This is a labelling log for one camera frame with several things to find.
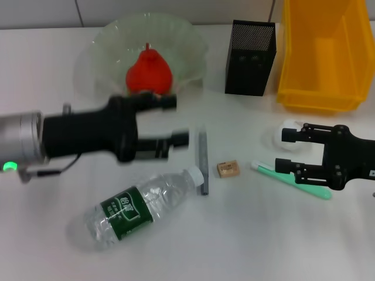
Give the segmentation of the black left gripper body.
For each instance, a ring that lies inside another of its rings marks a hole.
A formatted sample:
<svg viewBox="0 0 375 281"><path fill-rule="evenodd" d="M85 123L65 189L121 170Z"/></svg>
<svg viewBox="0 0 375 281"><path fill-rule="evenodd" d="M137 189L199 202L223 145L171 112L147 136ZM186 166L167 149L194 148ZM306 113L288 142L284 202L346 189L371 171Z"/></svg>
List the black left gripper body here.
<svg viewBox="0 0 375 281"><path fill-rule="evenodd" d="M137 142L133 98L112 97L96 111L49 116L43 121L42 143L50 159L108 151L127 163L135 159Z"/></svg>

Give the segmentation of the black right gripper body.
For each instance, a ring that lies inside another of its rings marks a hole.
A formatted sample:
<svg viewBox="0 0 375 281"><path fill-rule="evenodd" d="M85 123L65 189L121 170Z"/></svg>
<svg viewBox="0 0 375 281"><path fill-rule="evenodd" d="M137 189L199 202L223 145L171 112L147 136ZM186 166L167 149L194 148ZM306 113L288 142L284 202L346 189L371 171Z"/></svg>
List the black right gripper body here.
<svg viewBox="0 0 375 281"><path fill-rule="evenodd" d="M360 139L348 126L335 125L324 145L322 166L332 190L343 190L354 179L374 180L374 140Z"/></svg>

